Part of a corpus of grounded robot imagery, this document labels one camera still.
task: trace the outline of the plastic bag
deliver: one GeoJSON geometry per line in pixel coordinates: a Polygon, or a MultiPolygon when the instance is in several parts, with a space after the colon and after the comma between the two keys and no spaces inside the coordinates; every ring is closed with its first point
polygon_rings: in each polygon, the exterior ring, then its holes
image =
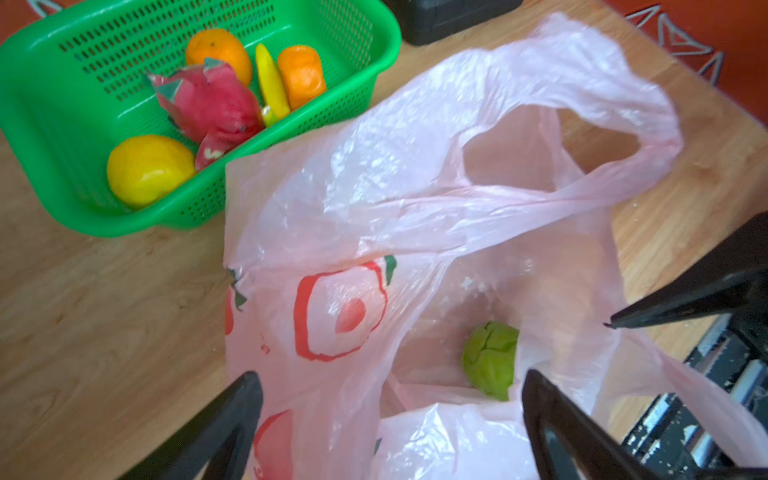
{"type": "Polygon", "coordinates": [[[257,371],[265,395],[249,472],[536,478],[526,371],[591,412],[623,336],[647,361],[617,362],[643,381],[606,387],[601,402],[695,385],[715,441],[765,461],[765,432],[743,407],[643,336],[602,325],[625,306],[609,206],[657,183],[681,148],[664,93],[613,42],[553,15],[353,121],[228,164],[227,366],[230,378],[257,371]],[[556,108],[641,147],[585,175],[556,108]],[[469,388],[459,366],[490,319],[521,332],[510,402],[469,388]]]}

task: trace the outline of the dragon fruit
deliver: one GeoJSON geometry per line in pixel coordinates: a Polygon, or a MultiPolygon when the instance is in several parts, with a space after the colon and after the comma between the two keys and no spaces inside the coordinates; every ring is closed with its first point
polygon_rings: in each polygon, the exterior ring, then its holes
{"type": "Polygon", "coordinates": [[[259,101],[226,62],[206,58],[202,65],[182,68],[169,78],[148,77],[171,121],[200,144],[197,171],[264,129],[259,101]]]}

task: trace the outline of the green plastic basket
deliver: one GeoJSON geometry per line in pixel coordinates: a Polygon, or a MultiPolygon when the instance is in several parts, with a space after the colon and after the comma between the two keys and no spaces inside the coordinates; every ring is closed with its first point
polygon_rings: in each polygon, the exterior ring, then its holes
{"type": "MultiPolygon", "coordinates": [[[[0,47],[0,127],[45,209],[67,227],[116,237],[153,225],[194,228],[224,207],[224,166],[313,128],[355,117],[391,66],[400,30],[379,0],[87,0],[0,47]],[[141,134],[176,138],[145,74],[184,65],[196,32],[225,28],[253,58],[314,47],[328,91],[139,211],[117,200],[107,159],[141,134]]],[[[251,87],[260,96],[258,81],[251,87]]]]}

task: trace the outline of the green vegetable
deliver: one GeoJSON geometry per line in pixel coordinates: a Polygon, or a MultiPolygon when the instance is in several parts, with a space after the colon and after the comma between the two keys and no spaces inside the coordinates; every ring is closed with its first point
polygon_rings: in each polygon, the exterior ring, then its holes
{"type": "Polygon", "coordinates": [[[499,402],[508,402],[515,381],[515,352],[520,332],[501,322],[478,327],[464,345],[462,369],[472,385],[499,402]]]}

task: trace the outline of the black case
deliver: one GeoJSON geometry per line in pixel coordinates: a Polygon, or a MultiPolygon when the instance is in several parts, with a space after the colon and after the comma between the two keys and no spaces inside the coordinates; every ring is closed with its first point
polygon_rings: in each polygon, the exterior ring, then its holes
{"type": "Polygon", "coordinates": [[[402,37],[426,45],[498,17],[523,0],[383,0],[397,17],[402,37]]]}

